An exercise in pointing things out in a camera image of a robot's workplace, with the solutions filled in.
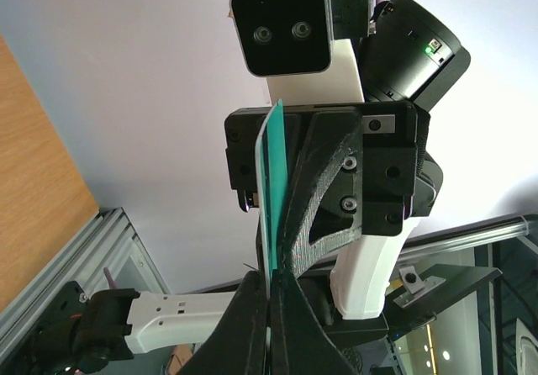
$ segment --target small hole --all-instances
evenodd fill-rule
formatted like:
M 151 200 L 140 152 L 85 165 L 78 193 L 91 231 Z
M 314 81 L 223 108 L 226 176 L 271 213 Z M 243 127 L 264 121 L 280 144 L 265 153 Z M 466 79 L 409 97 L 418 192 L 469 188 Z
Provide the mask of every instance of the small hole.
M 243 176 L 248 176 L 251 174 L 251 169 L 247 165 L 241 165 L 239 172 Z
M 387 177 L 390 177 L 391 179 L 396 179 L 397 177 L 400 176 L 400 170 L 398 169 L 397 166 L 391 166 L 387 169 L 385 174 L 387 175 Z
M 240 139 L 240 134 L 238 131 L 235 131 L 234 129 L 231 129 L 229 132 L 228 132 L 228 138 L 230 141 L 232 142 L 238 142 L 239 139 Z
M 385 220 L 389 224 L 399 224 L 401 222 L 401 218 L 397 214 L 387 214 Z
M 381 129 L 381 121 L 375 119 L 372 120 L 370 123 L 368 123 L 368 128 L 371 131 L 378 131 L 379 129 Z

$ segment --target camera lens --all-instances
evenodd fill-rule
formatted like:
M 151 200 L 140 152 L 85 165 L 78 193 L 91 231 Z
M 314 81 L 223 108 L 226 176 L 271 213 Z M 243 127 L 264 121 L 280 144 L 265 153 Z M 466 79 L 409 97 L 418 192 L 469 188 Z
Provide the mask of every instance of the camera lens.
M 312 33 L 312 28 L 306 22 L 297 22 L 292 27 L 293 37 L 297 40 L 305 40 Z
M 259 45 L 265 45 L 271 40 L 272 33 L 271 31 L 264 27 L 260 26 L 254 31 L 254 41 Z

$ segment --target screw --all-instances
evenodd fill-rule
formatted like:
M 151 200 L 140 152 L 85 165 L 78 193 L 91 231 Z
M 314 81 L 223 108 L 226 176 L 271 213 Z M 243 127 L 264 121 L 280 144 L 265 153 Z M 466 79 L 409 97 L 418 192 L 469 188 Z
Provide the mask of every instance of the screw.
M 356 168 L 356 158 L 354 156 L 347 156 L 344 159 L 344 165 L 342 165 L 342 167 L 347 171 L 355 169 Z
M 407 281 L 410 284 L 415 284 L 417 282 L 417 276 L 412 272 L 408 272 L 405 275 L 405 281 Z
M 356 209 L 356 200 L 353 197 L 345 197 L 340 202 L 340 206 L 344 211 L 353 211 Z

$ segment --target black metal bracket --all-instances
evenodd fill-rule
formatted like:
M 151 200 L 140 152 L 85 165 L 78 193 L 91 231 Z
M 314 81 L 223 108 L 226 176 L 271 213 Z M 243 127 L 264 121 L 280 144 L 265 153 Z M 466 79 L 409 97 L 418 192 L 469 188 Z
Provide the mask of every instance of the black metal bracket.
M 111 361 L 134 358 L 125 336 L 131 333 L 131 325 L 127 324 L 131 304 L 139 296 L 130 288 L 107 289 L 92 296 L 72 342 L 78 369 L 94 373 Z
M 289 176 L 294 176 L 294 170 L 299 166 L 299 155 L 303 148 L 309 148 L 309 142 L 323 144 L 326 141 L 333 150 L 338 147 L 338 139 L 329 137 L 323 130 L 309 131 L 314 121 L 313 116 L 323 111 L 323 118 L 327 119 L 331 114 L 349 113 L 350 108 L 361 116 L 361 122 L 356 124 L 357 129 L 362 130 L 362 156 L 357 160 L 356 170 L 362 173 L 362 234 L 397 235 L 402 230 L 404 219 L 413 213 L 417 177 L 418 114 L 411 102 L 284 107 Z M 244 211 L 257 207 L 254 144 L 268 111 L 269 108 L 243 108 L 233 112 L 224 122 L 230 185 L 237 191 L 240 207 Z M 327 124 L 325 127 L 338 130 L 340 121 L 335 118 L 332 125 Z M 347 194 L 353 191 L 351 185 L 352 182 L 340 182 L 338 177 L 331 184 L 332 187 L 340 188 L 348 186 L 344 188 L 344 193 Z M 327 189 L 328 194 L 332 193 L 331 186 Z M 427 186 L 424 189 L 425 192 L 431 191 Z M 435 195 L 427 194 L 424 198 L 435 199 Z M 319 207 L 331 211 L 324 200 Z M 331 226 L 329 218 L 322 215 L 318 218 L 324 221 L 325 227 Z
M 217 328 L 181 375 L 356 374 L 324 334 L 289 270 L 273 273 L 271 295 L 268 302 L 261 274 L 248 272 Z M 315 346 L 315 354 L 305 346 Z
M 358 40 L 375 33 L 371 24 L 376 0 L 330 0 L 335 40 Z
M 66 283 L 58 294 L 52 299 L 45 311 L 35 321 L 30 331 L 19 342 L 18 348 L 12 351 L 8 358 L 0 365 L 0 374 L 13 375 L 15 373 L 42 375 L 65 371 L 71 367 L 73 360 L 53 362 L 54 357 L 36 355 L 35 343 L 43 332 L 51 327 L 58 326 L 67 333 L 71 331 L 76 320 L 82 316 L 86 309 L 85 299 L 81 298 L 83 290 L 76 281 Z M 54 340 L 55 346 L 63 351 L 69 349 L 69 338 Z
M 500 275 L 501 271 L 493 267 L 450 264 L 432 266 L 420 273 L 420 276 L 444 278 L 445 281 L 439 287 L 432 289 L 406 308 L 396 303 L 396 300 L 407 292 L 404 286 L 392 291 L 385 298 L 383 313 L 389 326 L 389 338 L 395 341 L 415 329 L 424 327 L 445 309 Z
M 361 115 L 341 107 L 309 117 L 279 236 L 284 266 L 295 277 L 361 236 Z

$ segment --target teal card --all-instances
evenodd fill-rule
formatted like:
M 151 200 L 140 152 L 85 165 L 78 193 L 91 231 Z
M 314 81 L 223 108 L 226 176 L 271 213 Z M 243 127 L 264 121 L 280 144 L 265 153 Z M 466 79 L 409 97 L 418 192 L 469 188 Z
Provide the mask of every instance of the teal card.
M 287 193 L 287 152 L 282 100 L 266 116 L 255 147 L 256 182 L 266 289 L 273 270 L 278 269 L 277 236 Z

